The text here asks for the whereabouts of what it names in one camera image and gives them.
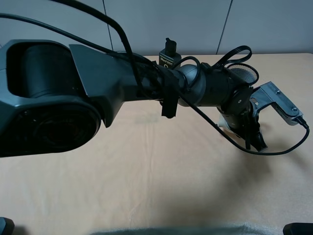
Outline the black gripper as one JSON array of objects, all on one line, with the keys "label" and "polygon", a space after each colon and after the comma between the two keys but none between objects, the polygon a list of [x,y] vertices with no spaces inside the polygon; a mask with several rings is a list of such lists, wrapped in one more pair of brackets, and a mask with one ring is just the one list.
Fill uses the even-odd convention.
[{"label": "black gripper", "polygon": [[250,150],[253,147],[258,152],[262,152],[267,148],[258,122],[258,115],[253,114],[251,103],[238,114],[227,114],[222,110],[220,110],[220,114],[230,132],[245,141],[245,149]]}]

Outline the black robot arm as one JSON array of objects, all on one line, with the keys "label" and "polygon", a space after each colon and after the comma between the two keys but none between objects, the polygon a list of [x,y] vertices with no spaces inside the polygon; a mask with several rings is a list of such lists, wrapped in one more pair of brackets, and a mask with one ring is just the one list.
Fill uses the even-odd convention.
[{"label": "black robot arm", "polygon": [[216,107],[246,149],[266,148],[252,106],[256,70],[196,62],[168,69],[136,55],[83,45],[12,40],[0,50],[0,155],[76,149],[111,126],[126,102],[155,100],[166,118],[178,106]]}]

